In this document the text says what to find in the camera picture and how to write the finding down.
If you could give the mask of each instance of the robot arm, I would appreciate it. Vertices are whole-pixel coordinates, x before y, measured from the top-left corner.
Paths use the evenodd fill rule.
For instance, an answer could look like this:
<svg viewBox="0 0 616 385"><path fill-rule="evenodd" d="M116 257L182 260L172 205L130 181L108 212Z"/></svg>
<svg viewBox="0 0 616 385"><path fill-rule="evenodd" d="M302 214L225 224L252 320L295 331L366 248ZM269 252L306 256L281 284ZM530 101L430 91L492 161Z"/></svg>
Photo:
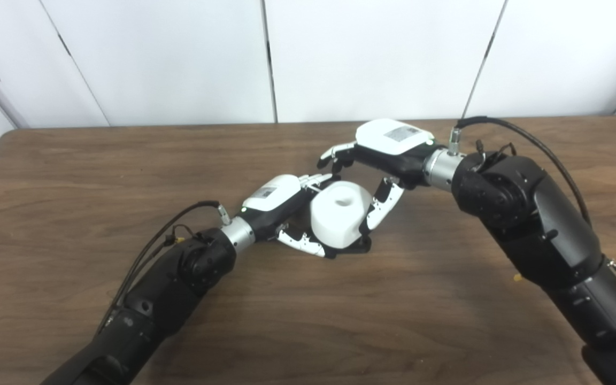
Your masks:
<svg viewBox="0 0 616 385"><path fill-rule="evenodd" d="M118 302L95 338L42 385L131 383L163 340L185 324L210 288L232 271L238 253L276 237L279 227L332 175L280 175L253 193L231 221L171 245Z"/></svg>
<svg viewBox="0 0 616 385"><path fill-rule="evenodd" d="M616 261L601 252L591 226L545 170L529 158L484 152L479 144L477 153L459 153L459 129L448 149L430 133L388 119L362 125L356 139L327 151L318 167L331 160L339 171L359 161L400 178L408 189L451 192L520 274L553 300L584 340L584 361L597 377L616 385L616 277L608 268L616 271Z"/></svg>

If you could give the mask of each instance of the wood grain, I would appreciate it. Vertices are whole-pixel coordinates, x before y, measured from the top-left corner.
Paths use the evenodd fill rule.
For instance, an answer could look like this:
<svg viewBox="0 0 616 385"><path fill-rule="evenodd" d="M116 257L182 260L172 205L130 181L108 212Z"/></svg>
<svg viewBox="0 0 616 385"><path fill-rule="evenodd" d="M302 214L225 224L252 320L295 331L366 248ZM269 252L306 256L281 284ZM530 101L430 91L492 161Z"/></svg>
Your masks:
<svg viewBox="0 0 616 385"><path fill-rule="evenodd" d="M560 156L616 258L616 117L514 119ZM412 122L446 138L449 120ZM0 140L0 384L39 383L91 338L127 267L181 208L229 210L281 173L313 173L339 124L17 130ZM465 151L515 142L467 130ZM344 177L374 191L381 174ZM214 212L187 217L216 225ZM442 191L406 193L373 249L336 260L259 244L135 383L597 383L581 343L476 219Z"/></svg>

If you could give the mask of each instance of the black robot arm segment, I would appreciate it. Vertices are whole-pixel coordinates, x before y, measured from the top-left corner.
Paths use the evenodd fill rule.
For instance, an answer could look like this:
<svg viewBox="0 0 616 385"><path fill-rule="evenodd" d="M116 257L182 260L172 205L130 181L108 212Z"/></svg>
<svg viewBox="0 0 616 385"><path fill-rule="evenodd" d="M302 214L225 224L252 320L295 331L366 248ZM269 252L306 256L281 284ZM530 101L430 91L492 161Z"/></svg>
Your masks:
<svg viewBox="0 0 616 385"><path fill-rule="evenodd" d="M481 172L475 153L452 180L458 207L482 221L520 274L553 300L603 383L616 385L616 277L592 231L531 159L501 156Z"/></svg>
<svg viewBox="0 0 616 385"><path fill-rule="evenodd" d="M469 127L471 125L477 125L477 124L499 125L501 127L511 130L512 132L515 132L516 134L519 134L523 138L527 139L531 144L538 147L538 149L540 149L548 157L548 159L550 159L553 162L553 164L558 169L560 174L562 174L563 178L565 178L565 182L567 182L567 185L569 186L569 188L571 188L572 193L574 193L574 198L576 199L577 204L579 204L579 210L581 211L581 216L584 217L584 220L586 221L587 224L591 225L591 218L589 217L589 209L586 207L586 203L584 202L584 198L582 197L581 192L579 191L579 187L577 187L576 183L574 183L574 179L572 179L572 176L567 171L567 168L565 168L565 165L562 164L562 162L558 159L557 156L555 156L553 151L550 151L548 146L543 144L543 142L541 142L536 136L533 136L532 134L527 132L525 129L522 129L521 127L518 127L512 124L511 122L508 122L503 119L496 119L496 118L490 118L490 117L471 117L471 118L460 119L456 122L455 127L453 127L453 130L450 135L450 141L448 144L448 148L453 155L457 154L458 148L460 146L460 130L464 129L465 127Z"/></svg>
<svg viewBox="0 0 616 385"><path fill-rule="evenodd" d="M205 293L232 270L235 249L220 229L176 244L127 293L101 333L42 385L131 383L163 340L183 326Z"/></svg>

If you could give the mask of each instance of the black cable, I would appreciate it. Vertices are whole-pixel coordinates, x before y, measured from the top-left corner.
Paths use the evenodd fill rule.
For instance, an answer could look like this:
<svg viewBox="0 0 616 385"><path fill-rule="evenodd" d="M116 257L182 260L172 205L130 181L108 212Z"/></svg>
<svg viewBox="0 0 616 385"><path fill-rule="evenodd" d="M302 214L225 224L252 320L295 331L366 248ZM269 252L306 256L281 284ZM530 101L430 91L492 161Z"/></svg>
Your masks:
<svg viewBox="0 0 616 385"><path fill-rule="evenodd" d="M142 261L142 258L144 258L144 255L147 254L147 251L149 251L149 249L151 249L153 244L156 243L156 241L163 235L163 233L166 232L169 229L170 226L172 226L176 221L178 221L178 219L183 217L188 212L190 212L190 211L192 211L192 210L194 210L196 208L206 207L206 206L217 208L219 205L220 205L220 202L218 202L218 201L201 201L201 202L197 202L196 204L193 204L193 205L187 207L186 209L182 210L181 212L177 213L174 217L171 218L171 220L169 220L166 224L164 224L163 227L161 227L161 230L159 230L156 233L156 235L154 235L153 238L147 243L147 245L144 246L144 249L142 249L142 251L140 251L139 255L137 256L137 258L135 258L135 261L132 263L132 266L130 266L130 269L127 271L127 275L125 276L124 280L120 284L120 288L118 288L118 291L115 293L115 297L113 297L113 300L111 301L111 305L108 307L108 310L106 311L106 314L104 314L103 319L101 319L100 324L98 324L98 327L96 329L95 335L99 334L101 332L101 329L103 329L103 327L106 324L106 321L108 321L108 318L111 316L111 312L113 311L113 309L115 309L115 307L117 307L117 305L122 305L122 304L119 304L118 302L120 300L122 300L122 298L124 297L125 293L129 289L129 284L132 283L131 280L134 279L132 277L133 277L135 271L137 270L137 268L139 268L139 265L140 265L140 263Z"/></svg>
<svg viewBox="0 0 616 385"><path fill-rule="evenodd" d="M127 291L130 290L130 288L132 287L132 283L137 279L137 276L139 276L139 273L142 270L144 270L144 267L147 265L147 263L149 263L149 261L151 261L157 254L159 254L165 246L166 246L165 242L159 244L159 246L156 246L156 248L146 258L144 258L144 261L142 261L142 263L139 264L139 266L137 266L137 268L134 271L134 274L127 277L127 281L125 282L125 291L118 298L117 300L118 304L121 304L121 305L124 304L125 295L127 295Z"/></svg>
<svg viewBox="0 0 616 385"><path fill-rule="evenodd" d="M560 174L562 174L563 178L565 178L565 182L567 182L567 184L569 185L569 188L571 188L572 193L574 193L574 199L576 199L577 204L579 204L579 210L581 212L581 216L584 218L584 221L586 221L586 223L589 224L589 226L592 225L591 217L589 217L589 209L586 207L586 203L584 202L584 197L582 197L581 192L579 191L579 187L577 187L576 183L574 183L572 176L569 174L569 172L565 168L565 165L562 164L562 161L560 161L558 157L555 156L553 151L550 151L548 146L543 144L543 142L541 142L536 136L529 134L526 130L512 124L511 122L507 122L502 119L496 119L496 118L490 118L490 117L471 117L471 118L458 120L457 124L455 124L455 127L459 129L464 129L467 126L476 125L476 124L495 124L495 125L499 125L501 127L510 129L511 131L516 132L517 134L520 134L525 139L527 139L529 142L531 142L531 144L533 144L534 146L538 147L538 149L543 151L543 153L546 156L548 156L548 158L553 162L553 164L555 164L555 167L558 169L558 171L560 171Z"/></svg>
<svg viewBox="0 0 616 385"><path fill-rule="evenodd" d="M176 225L174 225L174 226L173 226L173 236L175 235L175 230L176 230L178 227L183 227L183 229L187 230L187 232L189 233L189 235L191 236L191 238L194 238L194 237L195 237L194 232L193 232L193 231L191 231L191 229L189 228L189 226L188 226L188 225L183 225L183 224L176 224Z"/></svg>

